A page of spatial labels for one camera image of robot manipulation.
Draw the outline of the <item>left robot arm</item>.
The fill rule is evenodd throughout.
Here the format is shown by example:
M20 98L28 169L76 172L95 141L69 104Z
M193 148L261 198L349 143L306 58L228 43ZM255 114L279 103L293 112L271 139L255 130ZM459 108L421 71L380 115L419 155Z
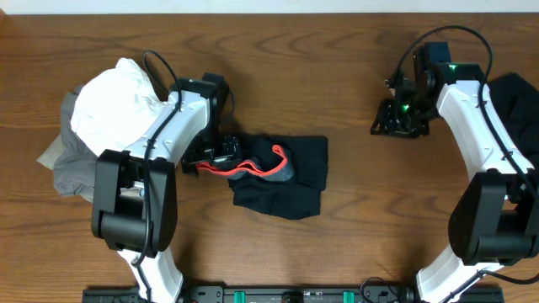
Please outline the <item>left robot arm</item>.
M224 77L178 78L165 110L123 151L98 158L92 233L115 250L136 277L145 302L176 302L184 277L170 242L177 225L176 170L194 173L203 162L229 169L243 160L237 138L220 133L232 95Z

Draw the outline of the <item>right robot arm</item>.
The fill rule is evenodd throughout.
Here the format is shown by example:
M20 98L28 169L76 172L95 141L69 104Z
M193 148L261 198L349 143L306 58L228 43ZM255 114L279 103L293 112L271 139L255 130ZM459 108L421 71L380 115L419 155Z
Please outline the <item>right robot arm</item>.
M420 269L402 302L458 302L486 276L538 254L536 169L510 138L494 106L487 74L477 64L419 63L410 80L387 79L371 127L379 136L416 138L443 119L465 162L469 184L452 211L448 245Z

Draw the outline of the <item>black leggings with red waistband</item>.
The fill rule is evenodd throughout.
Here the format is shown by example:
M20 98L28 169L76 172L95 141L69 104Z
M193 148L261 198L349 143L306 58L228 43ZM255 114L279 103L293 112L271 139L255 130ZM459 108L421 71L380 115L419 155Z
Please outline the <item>black leggings with red waistband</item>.
M319 215L328 176L326 136L239 134L244 159L231 169L209 162L196 167L226 178L232 203L287 220Z

